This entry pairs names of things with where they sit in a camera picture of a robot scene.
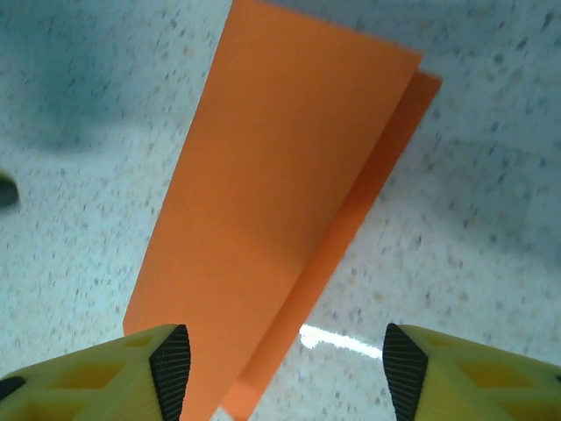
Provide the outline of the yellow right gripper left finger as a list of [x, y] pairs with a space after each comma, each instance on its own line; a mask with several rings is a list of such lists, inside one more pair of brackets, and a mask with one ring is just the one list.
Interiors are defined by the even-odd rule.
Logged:
[[1, 379], [3, 420], [178, 420], [190, 371], [185, 325], [161, 325]]

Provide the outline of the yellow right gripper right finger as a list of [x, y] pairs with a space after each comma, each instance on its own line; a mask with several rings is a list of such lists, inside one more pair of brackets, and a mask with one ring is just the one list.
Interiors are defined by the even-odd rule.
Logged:
[[408, 420], [558, 420], [560, 368], [414, 325], [387, 326], [382, 363]]

